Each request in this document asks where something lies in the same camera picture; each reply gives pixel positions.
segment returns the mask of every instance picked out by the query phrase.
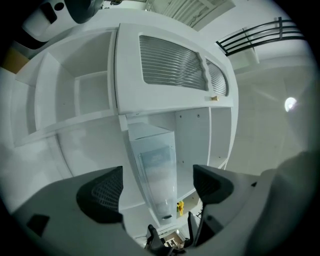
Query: cabinet panel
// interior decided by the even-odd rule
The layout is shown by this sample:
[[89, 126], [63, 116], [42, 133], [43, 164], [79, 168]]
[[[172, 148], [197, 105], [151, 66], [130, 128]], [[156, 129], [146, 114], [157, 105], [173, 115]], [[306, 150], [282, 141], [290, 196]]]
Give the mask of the cabinet panel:
[[119, 113], [232, 107], [232, 89], [227, 96], [214, 91], [207, 60], [226, 74], [225, 65], [192, 38], [152, 26], [121, 23], [115, 51]]

